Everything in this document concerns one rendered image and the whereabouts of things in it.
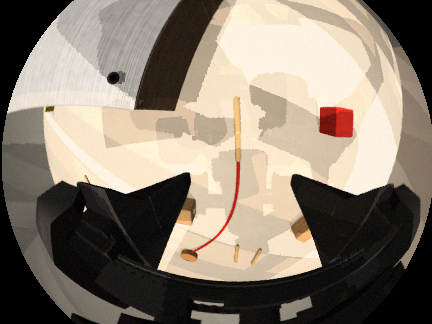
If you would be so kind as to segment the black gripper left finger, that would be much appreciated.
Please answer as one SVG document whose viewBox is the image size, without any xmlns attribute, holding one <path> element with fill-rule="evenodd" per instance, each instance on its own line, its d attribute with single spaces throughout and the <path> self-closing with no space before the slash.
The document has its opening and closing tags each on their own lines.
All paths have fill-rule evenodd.
<svg viewBox="0 0 432 324">
<path fill-rule="evenodd" d="M 87 199 L 85 207 L 113 219 L 144 265 L 157 270 L 187 201 L 191 173 L 184 171 L 127 194 L 84 181 L 76 186 Z"/>
</svg>

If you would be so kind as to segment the red string with wooden stick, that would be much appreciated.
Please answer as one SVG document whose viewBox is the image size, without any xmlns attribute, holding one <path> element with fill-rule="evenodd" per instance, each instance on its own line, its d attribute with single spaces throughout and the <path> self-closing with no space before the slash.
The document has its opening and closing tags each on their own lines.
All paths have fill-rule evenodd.
<svg viewBox="0 0 432 324">
<path fill-rule="evenodd" d="M 236 151 L 236 187 L 235 187 L 235 198 L 233 198 L 233 205 L 231 209 L 231 213 L 229 213 L 229 217 L 227 219 L 227 222 L 224 223 L 223 229 L 220 229 L 220 233 L 223 233 L 223 230 L 225 227 L 227 227 L 229 221 L 231 221 L 231 217 L 233 214 L 233 210 L 235 210 L 236 207 L 236 201 L 237 201 L 237 194 L 239 194 L 239 170 L 240 170 L 240 105 L 239 105 L 239 97 L 233 98 L 233 117 L 235 117 L 235 151 Z M 203 249 L 203 247 L 209 245 L 212 241 L 215 241 L 217 237 L 220 237 L 220 233 L 216 235 L 216 237 L 213 237 L 212 239 L 209 239 L 209 242 L 205 243 L 205 245 L 199 247 L 199 249 Z M 199 250 L 192 250 L 192 253 L 195 253 L 195 251 Z M 191 253 L 191 254 L 192 254 Z"/>
</svg>

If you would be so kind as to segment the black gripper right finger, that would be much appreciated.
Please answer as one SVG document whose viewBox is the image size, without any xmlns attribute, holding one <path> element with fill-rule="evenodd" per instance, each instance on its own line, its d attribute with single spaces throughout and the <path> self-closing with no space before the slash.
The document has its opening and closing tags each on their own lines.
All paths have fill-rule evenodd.
<svg viewBox="0 0 432 324">
<path fill-rule="evenodd" d="M 300 174 L 292 174 L 289 185 L 311 230 L 321 266 L 339 261 L 373 206 L 393 193 L 393 183 L 356 195 Z"/>
</svg>

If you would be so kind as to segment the round wooden button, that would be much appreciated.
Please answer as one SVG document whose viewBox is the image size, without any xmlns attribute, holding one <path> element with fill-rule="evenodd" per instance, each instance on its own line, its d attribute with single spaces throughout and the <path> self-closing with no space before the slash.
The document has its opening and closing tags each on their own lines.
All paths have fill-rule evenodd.
<svg viewBox="0 0 432 324">
<path fill-rule="evenodd" d="M 185 259 L 185 261 L 187 262 L 196 262 L 197 257 L 199 257 L 199 255 L 197 255 L 197 253 L 192 253 L 192 250 L 181 250 L 181 254 L 180 257 Z"/>
</svg>

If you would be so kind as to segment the red cube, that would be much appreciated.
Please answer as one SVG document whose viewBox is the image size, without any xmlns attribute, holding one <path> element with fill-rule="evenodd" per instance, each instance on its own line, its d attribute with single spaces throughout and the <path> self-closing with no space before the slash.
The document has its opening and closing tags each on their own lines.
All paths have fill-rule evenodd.
<svg viewBox="0 0 432 324">
<path fill-rule="evenodd" d="M 353 110 L 343 107 L 320 107 L 320 133 L 333 137 L 351 138 L 353 135 Z"/>
</svg>

